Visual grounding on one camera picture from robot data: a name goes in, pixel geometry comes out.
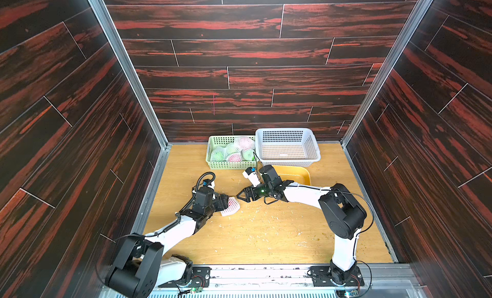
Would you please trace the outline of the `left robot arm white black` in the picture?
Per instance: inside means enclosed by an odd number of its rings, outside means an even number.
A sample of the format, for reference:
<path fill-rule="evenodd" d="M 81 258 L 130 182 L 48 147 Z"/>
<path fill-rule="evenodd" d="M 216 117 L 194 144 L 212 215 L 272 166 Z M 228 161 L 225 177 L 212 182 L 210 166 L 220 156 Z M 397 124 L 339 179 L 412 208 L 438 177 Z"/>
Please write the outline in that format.
<path fill-rule="evenodd" d="M 176 214 L 176 220 L 150 235 L 130 234 L 104 278 L 104 285 L 126 297 L 148 297 L 169 281 L 191 280 L 192 261 L 182 256 L 167 260 L 163 255 L 196 234 L 215 212 L 229 207 L 229 196 L 212 187 L 196 187 L 192 199 Z"/>

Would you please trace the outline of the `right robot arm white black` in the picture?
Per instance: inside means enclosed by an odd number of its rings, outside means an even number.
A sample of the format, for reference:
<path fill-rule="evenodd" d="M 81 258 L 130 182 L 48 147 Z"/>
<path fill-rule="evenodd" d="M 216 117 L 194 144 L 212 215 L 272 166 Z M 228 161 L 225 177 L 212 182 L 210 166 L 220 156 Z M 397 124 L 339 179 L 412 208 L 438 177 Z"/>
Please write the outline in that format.
<path fill-rule="evenodd" d="M 252 184 L 237 195 L 244 202 L 273 198 L 274 201 L 307 204 L 320 209 L 335 237 L 331 272 L 336 276 L 351 274 L 356 268 L 357 237 L 367 213 L 344 185 L 314 187 L 283 180 L 271 165 L 260 170 L 248 167 L 243 176 Z"/>

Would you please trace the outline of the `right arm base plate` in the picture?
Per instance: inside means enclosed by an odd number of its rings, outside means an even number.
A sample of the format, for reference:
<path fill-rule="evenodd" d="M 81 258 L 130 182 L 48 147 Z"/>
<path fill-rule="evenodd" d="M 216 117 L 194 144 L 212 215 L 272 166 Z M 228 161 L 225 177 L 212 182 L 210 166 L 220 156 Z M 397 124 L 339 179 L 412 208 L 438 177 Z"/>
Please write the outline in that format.
<path fill-rule="evenodd" d="M 365 284 L 360 268 L 354 264 L 348 271 L 342 271 L 331 263 L 325 266 L 311 266 L 307 276 L 311 278 L 315 287 L 322 286 L 354 286 Z"/>

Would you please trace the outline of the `red apple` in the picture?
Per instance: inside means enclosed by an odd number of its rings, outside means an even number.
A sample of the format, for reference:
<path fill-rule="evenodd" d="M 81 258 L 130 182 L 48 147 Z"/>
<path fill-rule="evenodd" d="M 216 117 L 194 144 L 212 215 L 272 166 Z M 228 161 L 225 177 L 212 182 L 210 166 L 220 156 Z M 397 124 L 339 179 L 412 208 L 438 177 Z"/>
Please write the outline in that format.
<path fill-rule="evenodd" d="M 240 208 L 240 204 L 239 204 L 239 202 L 235 198 L 229 198 L 229 200 L 228 200 L 228 208 L 230 208 L 231 210 L 239 209 Z"/>

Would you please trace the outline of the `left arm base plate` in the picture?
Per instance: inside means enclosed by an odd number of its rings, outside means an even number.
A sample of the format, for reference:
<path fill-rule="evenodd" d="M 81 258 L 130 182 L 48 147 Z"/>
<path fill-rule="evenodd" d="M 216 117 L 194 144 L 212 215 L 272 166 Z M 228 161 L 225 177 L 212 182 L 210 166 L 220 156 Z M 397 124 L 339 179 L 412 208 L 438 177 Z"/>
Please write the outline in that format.
<path fill-rule="evenodd" d="M 186 268 L 184 275 L 180 279 L 171 280 L 158 285 L 158 288 L 170 287 L 187 287 L 198 289 L 199 287 L 207 288 L 210 284 L 211 267 L 206 266 L 191 266 Z"/>

